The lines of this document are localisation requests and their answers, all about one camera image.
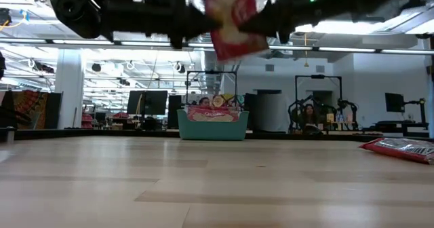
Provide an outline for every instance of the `teal basket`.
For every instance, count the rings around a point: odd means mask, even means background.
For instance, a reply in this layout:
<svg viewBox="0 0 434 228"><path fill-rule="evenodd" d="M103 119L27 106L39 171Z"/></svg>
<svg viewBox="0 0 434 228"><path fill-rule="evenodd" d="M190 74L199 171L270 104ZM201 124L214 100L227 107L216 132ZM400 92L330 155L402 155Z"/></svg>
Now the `teal basket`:
<svg viewBox="0 0 434 228"><path fill-rule="evenodd" d="M241 112L236 122L191 121L178 109L179 135L183 140L244 140L249 112Z"/></svg>

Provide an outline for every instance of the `black frame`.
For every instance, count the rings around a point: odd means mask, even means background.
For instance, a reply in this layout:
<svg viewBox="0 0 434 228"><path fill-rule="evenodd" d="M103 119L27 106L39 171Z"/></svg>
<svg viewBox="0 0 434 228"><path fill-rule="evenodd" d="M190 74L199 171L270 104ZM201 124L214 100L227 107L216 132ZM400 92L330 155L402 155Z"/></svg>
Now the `black frame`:
<svg viewBox="0 0 434 228"><path fill-rule="evenodd" d="M236 98L235 100L235 106L237 106L238 104L238 86L237 86L237 72L236 71L187 71L187 79L186 79L186 98L185 98L185 104L188 105L189 104L189 75L191 73L205 73L206 75L219 75L219 74L233 74L235 75L235 94L234 97Z"/></svg>
<svg viewBox="0 0 434 228"><path fill-rule="evenodd" d="M311 79L325 79L325 78L335 78L339 80L339 99L342 100L342 76L327 76L327 75L296 75L296 102L298 102L298 78L311 78Z"/></svg>

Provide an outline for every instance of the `person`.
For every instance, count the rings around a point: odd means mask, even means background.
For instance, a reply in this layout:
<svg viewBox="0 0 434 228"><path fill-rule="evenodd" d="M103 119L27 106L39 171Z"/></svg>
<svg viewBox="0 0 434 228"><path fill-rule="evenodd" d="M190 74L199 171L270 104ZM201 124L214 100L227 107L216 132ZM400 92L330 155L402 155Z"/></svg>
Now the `person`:
<svg viewBox="0 0 434 228"><path fill-rule="evenodd" d="M298 123L302 129L306 125L318 125L317 114L315 113L315 107L312 104L306 104L302 110L300 122Z"/></svg>
<svg viewBox="0 0 434 228"><path fill-rule="evenodd" d="M199 106L210 106L210 99L208 97L203 97L201 100L199 100Z"/></svg>

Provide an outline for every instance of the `wooden floor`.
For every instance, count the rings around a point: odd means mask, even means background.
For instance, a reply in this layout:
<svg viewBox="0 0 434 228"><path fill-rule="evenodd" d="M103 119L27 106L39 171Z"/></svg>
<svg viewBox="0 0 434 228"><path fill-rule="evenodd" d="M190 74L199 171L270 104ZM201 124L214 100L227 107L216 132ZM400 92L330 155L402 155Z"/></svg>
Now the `wooden floor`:
<svg viewBox="0 0 434 228"><path fill-rule="evenodd" d="M138 137L0 145L0 227L432 227L434 166L358 145Z"/></svg>

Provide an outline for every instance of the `crinkled bag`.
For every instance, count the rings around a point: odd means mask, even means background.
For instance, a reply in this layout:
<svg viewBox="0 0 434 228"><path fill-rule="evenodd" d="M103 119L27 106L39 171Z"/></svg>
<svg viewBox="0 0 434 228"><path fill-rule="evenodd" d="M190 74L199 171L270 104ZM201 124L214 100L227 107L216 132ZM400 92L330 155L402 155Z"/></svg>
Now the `crinkled bag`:
<svg viewBox="0 0 434 228"><path fill-rule="evenodd" d="M406 138L379 138L360 146L376 153L434 165L434 143Z"/></svg>

